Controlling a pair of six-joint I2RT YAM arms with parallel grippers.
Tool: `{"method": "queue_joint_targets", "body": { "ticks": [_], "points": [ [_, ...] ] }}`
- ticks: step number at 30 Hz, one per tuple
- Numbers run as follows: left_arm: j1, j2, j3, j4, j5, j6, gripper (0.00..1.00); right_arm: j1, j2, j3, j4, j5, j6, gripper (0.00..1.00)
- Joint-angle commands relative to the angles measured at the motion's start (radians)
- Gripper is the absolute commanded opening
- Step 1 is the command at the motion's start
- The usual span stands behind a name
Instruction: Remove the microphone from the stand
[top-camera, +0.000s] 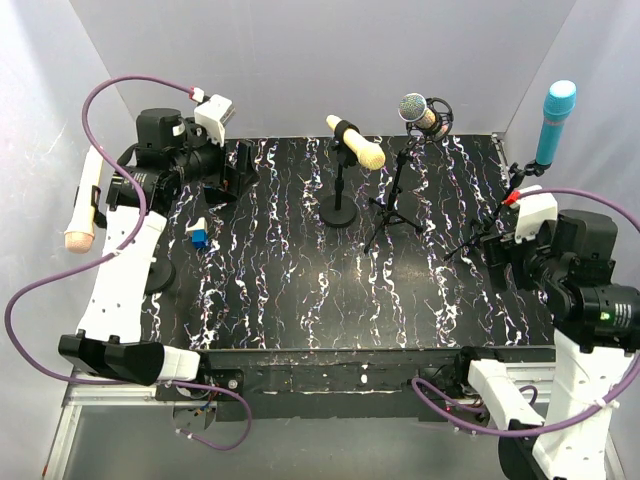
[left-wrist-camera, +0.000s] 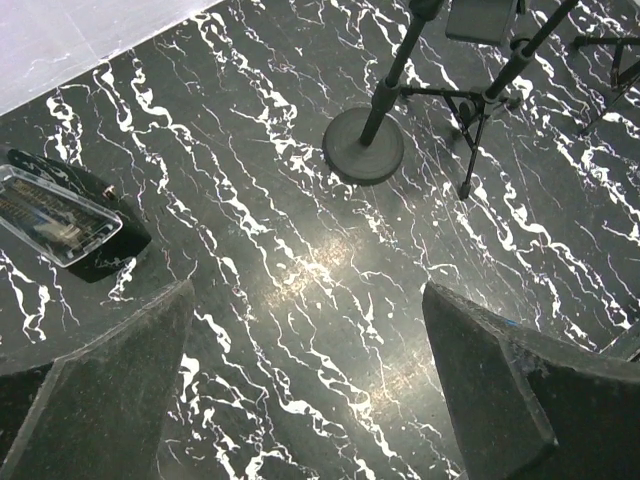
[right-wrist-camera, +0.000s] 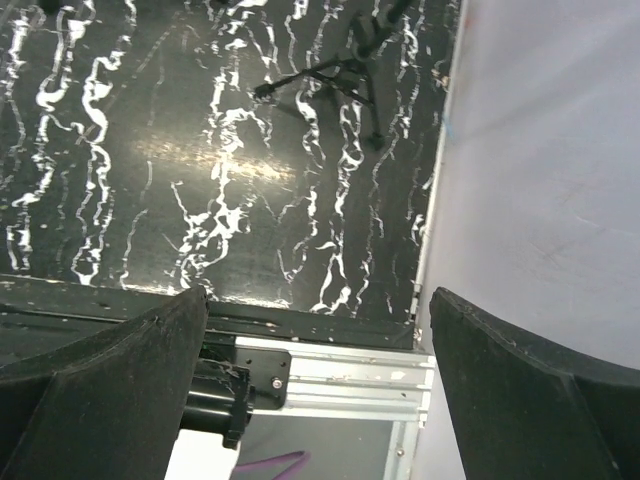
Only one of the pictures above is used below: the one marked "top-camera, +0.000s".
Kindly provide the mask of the black round-base mic stand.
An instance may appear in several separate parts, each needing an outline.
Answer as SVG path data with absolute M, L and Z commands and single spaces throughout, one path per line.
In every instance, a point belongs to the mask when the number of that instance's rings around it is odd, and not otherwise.
M 326 122 L 333 132 L 331 148 L 336 153 L 338 170 L 334 181 L 334 193 L 320 203 L 319 216 L 328 227 L 346 228 L 355 221 L 358 214 L 355 202 L 344 195 L 344 170 L 355 166 L 358 162 L 357 154 L 347 142 L 347 134 L 360 133 L 360 131 L 351 122 L 335 115 L 329 115 Z

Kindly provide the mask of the cream yellow microphone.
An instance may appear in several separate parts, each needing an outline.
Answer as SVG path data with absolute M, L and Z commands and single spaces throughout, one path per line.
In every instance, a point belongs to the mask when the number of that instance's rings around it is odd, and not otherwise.
M 367 140 L 358 128 L 336 115 L 328 115 L 326 123 L 334 135 L 338 162 L 345 168 L 356 164 L 369 170 L 379 170 L 386 156 L 379 144 Z

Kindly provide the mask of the glitter silver-head microphone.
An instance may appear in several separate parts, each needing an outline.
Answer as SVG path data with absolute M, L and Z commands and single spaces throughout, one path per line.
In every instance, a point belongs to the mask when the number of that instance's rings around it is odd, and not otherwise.
M 399 102 L 398 114 L 412 130 L 419 130 L 428 136 L 434 136 L 438 132 L 438 116 L 428 105 L 426 98 L 419 93 L 406 94 Z

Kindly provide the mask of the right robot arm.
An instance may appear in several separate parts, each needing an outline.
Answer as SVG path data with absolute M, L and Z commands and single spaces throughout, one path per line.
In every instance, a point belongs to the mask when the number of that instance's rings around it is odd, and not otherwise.
M 541 417 L 487 348 L 456 356 L 452 383 L 464 397 L 480 395 L 498 427 L 498 456 L 509 479 L 603 479 L 614 404 L 606 395 L 639 350 L 639 291 L 612 282 L 618 228 L 602 214 L 563 210 L 523 237 L 482 240 L 493 288 L 546 297 L 554 328 L 555 368 L 547 415 Z

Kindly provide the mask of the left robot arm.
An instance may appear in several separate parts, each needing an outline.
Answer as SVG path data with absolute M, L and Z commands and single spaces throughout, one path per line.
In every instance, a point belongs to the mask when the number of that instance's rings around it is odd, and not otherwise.
M 193 400 L 211 392 L 213 377 L 200 367 L 199 353 L 142 340 L 141 302 L 175 278 L 174 264 L 155 250 L 183 186 L 202 182 L 206 202 L 219 205 L 238 200 L 258 180 L 247 143 L 239 143 L 235 164 L 227 161 L 225 127 L 233 113 L 229 102 L 217 99 L 196 106 L 191 117 L 172 108 L 142 111 L 137 141 L 117 161 L 105 212 L 97 208 L 96 185 L 103 158 L 96 148 L 87 153 L 79 195 L 90 203 L 74 213 L 65 246 L 86 253 L 93 229 L 103 228 L 109 259 L 98 268 L 76 332 L 58 344 L 59 354 L 81 372 L 139 385 L 178 381 Z

